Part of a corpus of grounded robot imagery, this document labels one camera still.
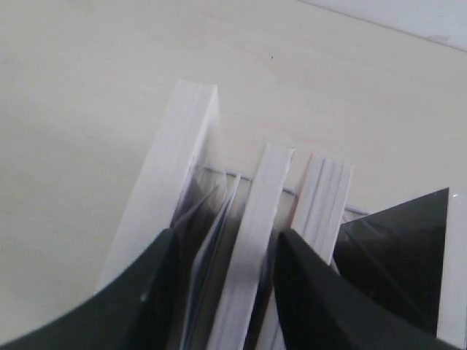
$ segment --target white book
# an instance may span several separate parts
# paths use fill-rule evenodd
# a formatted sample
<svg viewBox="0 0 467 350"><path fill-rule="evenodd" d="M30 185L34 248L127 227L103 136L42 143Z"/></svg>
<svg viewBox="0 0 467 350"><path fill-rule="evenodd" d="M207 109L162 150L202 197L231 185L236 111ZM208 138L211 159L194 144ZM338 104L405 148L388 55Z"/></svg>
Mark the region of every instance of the white book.
<svg viewBox="0 0 467 350"><path fill-rule="evenodd" d="M449 189L437 338L466 348L467 196Z"/></svg>
<svg viewBox="0 0 467 350"><path fill-rule="evenodd" d="M170 226L218 117L215 85L177 83L128 200L97 291L118 277Z"/></svg>
<svg viewBox="0 0 467 350"><path fill-rule="evenodd" d="M266 145L252 181L208 350L241 350L293 150Z"/></svg>
<svg viewBox="0 0 467 350"><path fill-rule="evenodd" d="M320 156L311 156L293 216L291 228L303 236L328 264L331 263L336 244L351 176L352 166ZM285 349L274 290L266 309L256 349Z"/></svg>

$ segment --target cream wall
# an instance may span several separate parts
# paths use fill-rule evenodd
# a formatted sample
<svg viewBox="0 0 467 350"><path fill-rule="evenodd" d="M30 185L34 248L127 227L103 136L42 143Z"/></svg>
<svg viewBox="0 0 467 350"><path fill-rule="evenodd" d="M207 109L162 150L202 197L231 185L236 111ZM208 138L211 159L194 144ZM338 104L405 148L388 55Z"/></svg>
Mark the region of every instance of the cream wall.
<svg viewBox="0 0 467 350"><path fill-rule="evenodd" d="M92 292L178 77L218 84L226 163L355 165L349 202L467 193L467 56L294 0L0 1L0 341Z"/></svg>

